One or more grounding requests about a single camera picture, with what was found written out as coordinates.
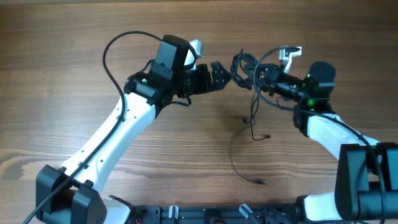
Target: table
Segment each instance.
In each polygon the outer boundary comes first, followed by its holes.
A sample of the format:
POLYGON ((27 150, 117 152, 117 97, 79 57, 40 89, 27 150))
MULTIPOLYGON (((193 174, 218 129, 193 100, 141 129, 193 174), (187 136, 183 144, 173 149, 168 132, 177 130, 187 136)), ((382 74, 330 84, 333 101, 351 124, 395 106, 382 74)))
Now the table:
MULTIPOLYGON (((333 109, 380 141, 398 141, 398 2, 192 1, 0 7, 0 223, 21 223, 35 206, 35 177, 59 166, 90 138, 118 101, 103 70, 105 45, 128 30, 199 39, 198 63, 229 68, 241 48, 259 58, 299 45, 291 75, 313 62, 336 67, 333 109)), ((155 57, 159 43, 132 35, 110 49, 123 85, 155 57)), ((268 59, 277 63, 277 55, 268 59)), ((334 189, 337 161, 293 126, 292 113, 260 105, 253 141, 241 118, 252 91, 235 83, 166 107, 118 162, 103 196, 133 205, 293 202, 334 189), (256 185, 240 170, 263 178, 256 185)))

